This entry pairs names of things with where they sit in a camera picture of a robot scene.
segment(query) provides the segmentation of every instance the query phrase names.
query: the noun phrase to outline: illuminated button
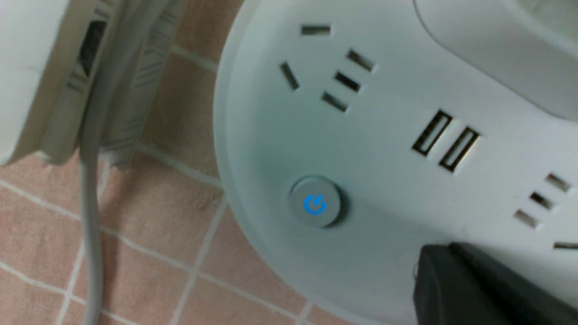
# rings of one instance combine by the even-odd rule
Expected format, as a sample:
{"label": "illuminated button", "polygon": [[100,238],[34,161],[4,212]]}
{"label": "illuminated button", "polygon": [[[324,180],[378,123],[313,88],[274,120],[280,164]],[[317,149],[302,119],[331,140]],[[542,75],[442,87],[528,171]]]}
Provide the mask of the illuminated button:
{"label": "illuminated button", "polygon": [[310,226],[326,227],[339,216],[341,199],[336,186],[329,180],[306,177],[293,187],[289,195],[292,214]]}

